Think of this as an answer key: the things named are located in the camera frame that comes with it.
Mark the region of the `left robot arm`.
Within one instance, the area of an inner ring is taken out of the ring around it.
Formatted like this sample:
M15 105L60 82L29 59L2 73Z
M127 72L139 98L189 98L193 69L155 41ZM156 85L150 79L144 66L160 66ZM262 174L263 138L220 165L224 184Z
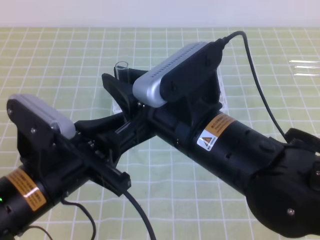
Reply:
M12 115L11 120L22 164L0 179L1 239L22 235L55 205L69 205L68 196L88 181L125 196L155 239L147 215L128 191L130 176L117 169L124 152L153 137L141 117L126 120L118 113L78 121L71 124L71 138L39 116Z

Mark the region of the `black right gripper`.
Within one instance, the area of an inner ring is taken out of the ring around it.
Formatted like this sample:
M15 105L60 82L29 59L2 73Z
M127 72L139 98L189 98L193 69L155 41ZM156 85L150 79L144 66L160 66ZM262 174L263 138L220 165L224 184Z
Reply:
M126 118L134 118L140 114L138 100L133 95L133 84L147 72L148 70L129 68L128 83L121 82L108 73L101 76L104 89L114 98ZM144 124L167 143L187 146L200 124L221 109L220 93L216 72L209 81L178 101L158 108L144 104Z

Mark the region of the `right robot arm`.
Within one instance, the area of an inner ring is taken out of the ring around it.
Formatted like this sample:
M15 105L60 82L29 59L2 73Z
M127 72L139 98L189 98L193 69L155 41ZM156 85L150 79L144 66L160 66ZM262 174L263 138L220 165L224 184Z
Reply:
M255 218L287 238L320 233L320 140L291 128L287 143L222 113L217 72L182 71L160 83L170 97L153 107L133 92L149 71L102 75L125 127L114 138L132 148L158 136L243 194Z

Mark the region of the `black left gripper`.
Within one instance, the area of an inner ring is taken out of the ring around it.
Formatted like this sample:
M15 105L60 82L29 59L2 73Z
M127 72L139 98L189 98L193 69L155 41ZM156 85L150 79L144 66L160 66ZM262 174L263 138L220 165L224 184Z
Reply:
M26 172L51 200L65 198L87 181L119 197L127 195L130 176L116 165L123 153L153 138L155 132L145 123L128 122L122 112L74 125L76 132L70 139L50 127L18 130L17 149ZM109 135L112 161L109 154L90 147L92 141L86 137L97 135Z

